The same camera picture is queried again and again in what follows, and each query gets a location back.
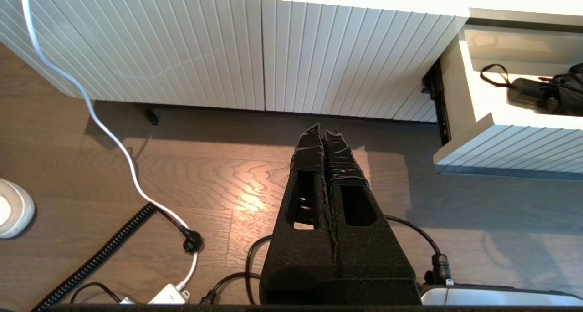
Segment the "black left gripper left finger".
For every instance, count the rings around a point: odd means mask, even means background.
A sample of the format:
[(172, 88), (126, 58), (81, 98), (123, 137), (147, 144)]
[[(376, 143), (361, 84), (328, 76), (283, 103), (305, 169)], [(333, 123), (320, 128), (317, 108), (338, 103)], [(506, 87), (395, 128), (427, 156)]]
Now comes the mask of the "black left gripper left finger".
[(305, 130), (292, 154), (263, 281), (316, 281), (335, 273), (336, 236), (321, 124)]

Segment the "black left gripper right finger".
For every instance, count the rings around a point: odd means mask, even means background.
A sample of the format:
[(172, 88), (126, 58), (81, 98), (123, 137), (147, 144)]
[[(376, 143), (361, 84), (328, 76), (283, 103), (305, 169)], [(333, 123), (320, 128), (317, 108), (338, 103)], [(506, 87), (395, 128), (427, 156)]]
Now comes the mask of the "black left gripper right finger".
[(339, 274), (416, 281), (416, 273), (343, 135), (326, 131), (323, 143), (334, 257)]

